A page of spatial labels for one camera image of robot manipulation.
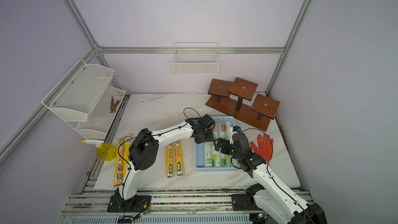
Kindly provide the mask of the white green text roll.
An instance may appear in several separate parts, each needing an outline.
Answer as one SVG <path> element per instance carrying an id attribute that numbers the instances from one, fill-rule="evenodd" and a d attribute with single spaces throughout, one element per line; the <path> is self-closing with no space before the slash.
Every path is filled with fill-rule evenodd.
<path id="1" fill-rule="evenodd" d="M 232 135 L 233 135 L 233 124 L 232 122 L 227 121 L 225 123 L 226 126 L 226 135 L 227 135 L 227 139 L 229 140 L 230 144 L 233 143 L 232 140 Z M 232 167 L 236 168 L 236 169 L 240 169 L 240 164 L 238 163 L 238 161 L 234 158 L 232 158 L 232 156 L 230 156 L 230 164 Z"/>

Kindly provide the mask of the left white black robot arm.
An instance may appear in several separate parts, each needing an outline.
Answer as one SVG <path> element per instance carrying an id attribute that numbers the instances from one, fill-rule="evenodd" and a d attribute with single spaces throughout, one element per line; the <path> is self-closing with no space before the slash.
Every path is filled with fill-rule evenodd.
<path id="1" fill-rule="evenodd" d="M 143 171 L 149 169 L 156 161 L 158 150 L 168 144 L 183 139 L 194 138 L 196 143 L 213 140 L 212 128 L 215 121 L 208 115 L 188 118 L 182 123 L 160 131 L 142 129 L 129 148 L 127 174 L 122 185 L 115 192 L 118 204 L 122 207 L 137 193 Z"/>

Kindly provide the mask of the light blue plastic basket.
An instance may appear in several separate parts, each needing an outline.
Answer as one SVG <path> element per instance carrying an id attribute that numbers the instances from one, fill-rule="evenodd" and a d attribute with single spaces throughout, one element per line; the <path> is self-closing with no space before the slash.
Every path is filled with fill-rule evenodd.
<path id="1" fill-rule="evenodd" d="M 231 128 L 235 125 L 232 116 L 212 116 L 215 124 L 212 127 L 213 140 L 231 138 Z M 215 150 L 213 141 L 195 144 L 195 168 L 197 171 L 234 171 L 240 169 L 236 159 Z"/>

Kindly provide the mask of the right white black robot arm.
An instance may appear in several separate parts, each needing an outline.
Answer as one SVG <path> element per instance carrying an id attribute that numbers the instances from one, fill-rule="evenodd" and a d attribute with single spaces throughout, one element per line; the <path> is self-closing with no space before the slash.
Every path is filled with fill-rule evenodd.
<path id="1" fill-rule="evenodd" d="M 257 183 L 246 189 L 248 198 L 279 224 L 326 224 L 324 210 L 317 203 L 310 204 L 291 190 L 271 169 L 273 140 L 266 134 L 258 144 L 249 143 L 245 133 L 236 132 L 232 141 L 218 138 L 215 150 L 236 159 L 240 169 Z M 271 146 L 271 155 L 264 159 L 264 147 Z"/>

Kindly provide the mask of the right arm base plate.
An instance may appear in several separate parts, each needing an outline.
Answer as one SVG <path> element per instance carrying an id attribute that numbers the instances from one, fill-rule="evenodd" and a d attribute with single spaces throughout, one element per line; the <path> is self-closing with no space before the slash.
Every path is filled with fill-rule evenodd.
<path id="1" fill-rule="evenodd" d="M 234 211 L 260 211 L 261 209 L 257 207 L 254 195 L 260 191 L 264 190 L 264 187 L 259 183 L 254 184 L 245 190 L 244 194 L 232 194 L 232 207 Z"/>

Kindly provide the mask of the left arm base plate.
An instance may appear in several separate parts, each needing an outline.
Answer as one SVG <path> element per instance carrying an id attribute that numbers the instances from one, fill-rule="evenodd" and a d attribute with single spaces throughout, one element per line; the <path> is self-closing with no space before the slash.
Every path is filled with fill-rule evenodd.
<path id="1" fill-rule="evenodd" d="M 107 207 L 108 213 L 141 213 L 149 209 L 152 196 L 134 196 L 129 200 L 122 200 L 119 195 L 111 196 Z"/>

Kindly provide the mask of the white roll grape picture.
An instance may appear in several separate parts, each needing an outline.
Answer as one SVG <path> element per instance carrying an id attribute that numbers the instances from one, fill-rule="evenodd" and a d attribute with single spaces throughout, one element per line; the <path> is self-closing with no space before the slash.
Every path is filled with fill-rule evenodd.
<path id="1" fill-rule="evenodd" d="M 212 142 L 207 142 L 204 144 L 204 162 L 206 168 L 213 167 Z"/>

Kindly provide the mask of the white roll red oval label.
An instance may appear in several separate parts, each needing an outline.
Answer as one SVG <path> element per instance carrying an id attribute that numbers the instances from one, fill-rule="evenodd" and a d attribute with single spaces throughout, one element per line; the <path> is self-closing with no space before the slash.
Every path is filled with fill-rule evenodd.
<path id="1" fill-rule="evenodd" d="M 214 126 L 212 128 L 212 134 L 213 134 L 213 140 L 216 140 L 219 138 L 217 124 L 214 124 Z M 220 152 L 215 151 L 213 142 L 212 142 L 212 159 L 213 159 L 213 168 L 221 167 L 221 155 L 220 155 Z"/>

